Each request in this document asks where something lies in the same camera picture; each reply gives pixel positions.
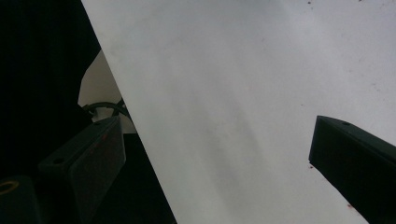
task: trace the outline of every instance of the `screw hole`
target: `screw hole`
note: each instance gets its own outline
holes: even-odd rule
[[[9,180],[0,184],[0,195],[10,193],[12,190],[17,188],[20,182],[15,180]]]
[[[53,161],[53,164],[61,164],[63,162],[64,162],[64,159],[63,158],[59,158],[59,159],[56,159],[55,161]]]

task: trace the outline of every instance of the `dark floor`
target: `dark floor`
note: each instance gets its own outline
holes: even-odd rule
[[[100,205],[92,224],[173,224],[146,150],[135,133],[124,135],[126,163]]]

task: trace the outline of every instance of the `white table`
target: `white table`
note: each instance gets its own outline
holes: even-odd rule
[[[396,145],[392,0],[83,0],[179,224],[366,223],[316,115]]]

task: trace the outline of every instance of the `black curtain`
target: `black curtain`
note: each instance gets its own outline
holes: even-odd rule
[[[0,41],[0,179],[35,177],[91,123],[78,93],[100,45],[76,0],[0,0]]]

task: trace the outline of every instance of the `table surface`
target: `table surface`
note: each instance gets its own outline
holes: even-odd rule
[[[396,144],[394,1],[82,2],[178,223],[366,223],[308,154]]]

